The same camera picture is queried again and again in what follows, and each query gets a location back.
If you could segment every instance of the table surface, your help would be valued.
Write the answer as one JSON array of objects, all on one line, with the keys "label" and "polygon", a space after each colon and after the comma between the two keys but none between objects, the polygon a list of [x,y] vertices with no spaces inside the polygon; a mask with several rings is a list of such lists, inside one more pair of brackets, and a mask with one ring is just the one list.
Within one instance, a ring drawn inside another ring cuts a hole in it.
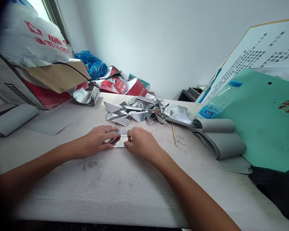
[{"label": "table surface", "polygon": [[[247,175],[224,172],[190,129],[175,125],[187,140],[176,147],[171,124],[131,120],[127,127],[106,121],[103,101],[120,104],[132,96],[101,93],[93,107],[68,100],[57,108],[74,108],[77,117],[55,137],[26,129],[30,123],[55,112],[40,114],[6,138],[0,138],[0,174],[24,164],[56,146],[110,124],[121,130],[134,126],[150,131],[159,145],[238,224],[242,230],[289,230],[287,220]],[[192,119],[201,104],[165,100],[188,108]],[[126,148],[104,151],[86,159],[66,162],[42,179],[16,210],[17,218],[156,227],[188,227],[179,204],[163,176]]]}]

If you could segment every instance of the black cable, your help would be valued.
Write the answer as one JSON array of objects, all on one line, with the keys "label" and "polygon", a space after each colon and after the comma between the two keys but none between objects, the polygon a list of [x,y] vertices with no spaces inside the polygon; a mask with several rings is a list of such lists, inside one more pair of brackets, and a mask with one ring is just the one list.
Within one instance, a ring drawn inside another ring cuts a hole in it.
[{"label": "black cable", "polygon": [[90,83],[92,83],[93,86],[95,86],[95,87],[97,87],[98,89],[100,89],[99,86],[98,86],[96,83],[94,83],[94,82],[92,82],[91,80],[89,80],[84,74],[82,74],[79,70],[77,70],[76,68],[72,67],[71,65],[69,65],[69,64],[67,64],[67,63],[63,63],[63,62],[55,62],[55,63],[53,63],[53,64],[63,64],[63,65],[66,65],[66,66],[71,67],[72,69],[74,69],[75,71],[77,71],[79,74],[81,74],[83,77],[85,77]]}]

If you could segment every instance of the white wall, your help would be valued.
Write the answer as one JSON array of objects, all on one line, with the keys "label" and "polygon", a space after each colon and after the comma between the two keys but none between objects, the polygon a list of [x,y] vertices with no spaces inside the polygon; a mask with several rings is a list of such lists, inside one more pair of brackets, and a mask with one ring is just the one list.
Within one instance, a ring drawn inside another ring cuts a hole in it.
[{"label": "white wall", "polygon": [[76,0],[57,0],[74,53],[87,50]]},{"label": "white wall", "polygon": [[149,82],[157,97],[207,84],[253,25],[289,18],[289,0],[81,0],[88,49]]}]

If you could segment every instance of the blue bottle cap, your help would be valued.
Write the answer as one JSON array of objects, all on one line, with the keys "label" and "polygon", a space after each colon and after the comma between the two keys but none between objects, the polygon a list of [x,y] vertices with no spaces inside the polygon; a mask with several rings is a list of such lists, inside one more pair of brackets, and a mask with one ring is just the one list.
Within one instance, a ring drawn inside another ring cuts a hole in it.
[{"label": "blue bottle cap", "polygon": [[233,87],[240,87],[243,83],[238,82],[238,81],[230,81],[229,82],[229,86],[233,86]]}]

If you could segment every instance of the rubber band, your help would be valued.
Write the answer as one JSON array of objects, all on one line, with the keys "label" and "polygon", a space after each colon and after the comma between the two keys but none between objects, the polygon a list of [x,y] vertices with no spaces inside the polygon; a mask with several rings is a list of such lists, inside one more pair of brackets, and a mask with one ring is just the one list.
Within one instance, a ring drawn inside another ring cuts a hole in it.
[{"label": "rubber band", "polygon": [[178,142],[180,142],[181,144],[183,144],[183,145],[187,144],[187,141],[186,141],[186,139],[185,139],[184,137],[182,137],[182,136],[180,136],[180,135],[175,135],[175,137],[176,137],[176,140],[177,140]]}]

